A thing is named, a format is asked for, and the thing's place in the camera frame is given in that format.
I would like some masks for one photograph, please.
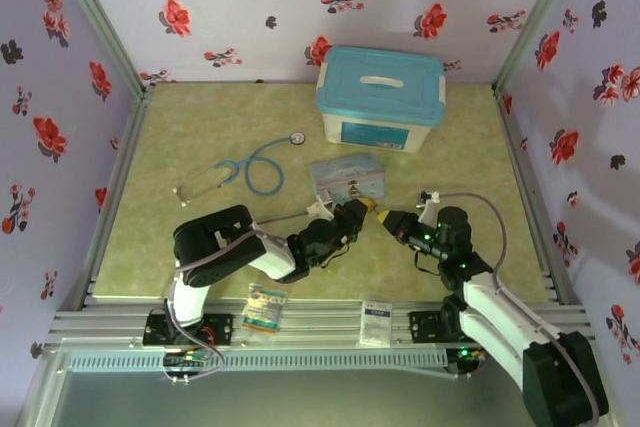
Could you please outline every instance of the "box handle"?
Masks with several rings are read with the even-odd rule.
[[[377,77],[375,75],[363,75],[360,77],[360,82],[363,84],[372,84],[372,85],[385,85],[389,87],[404,87],[404,82],[397,79],[390,79],[388,77]]]

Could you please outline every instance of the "plastic storage box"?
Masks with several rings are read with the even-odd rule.
[[[320,68],[316,105],[329,142],[417,152],[444,117],[435,57],[334,46]]]

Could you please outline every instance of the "box label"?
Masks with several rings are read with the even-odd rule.
[[[407,129],[355,124],[353,122],[342,123],[341,140],[346,144],[404,150],[408,137],[409,131]]]

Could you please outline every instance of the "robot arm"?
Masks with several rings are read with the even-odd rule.
[[[262,231],[243,205],[182,224],[173,234],[176,265],[182,271],[171,299],[177,322],[197,325],[209,287],[245,265],[281,283],[306,277],[357,240],[368,210],[367,199],[336,205],[333,214],[325,212],[286,239]]]
[[[437,203],[422,200],[425,211]],[[445,207],[438,212],[436,227],[421,222],[431,217],[390,211],[378,219],[398,242],[438,259],[440,278],[453,292],[441,309],[444,329],[465,334],[489,352],[522,391],[536,425],[576,426],[592,418],[590,394],[576,371],[600,415],[606,414],[609,405],[588,340],[545,322],[492,275],[493,269],[473,251],[465,211]]]

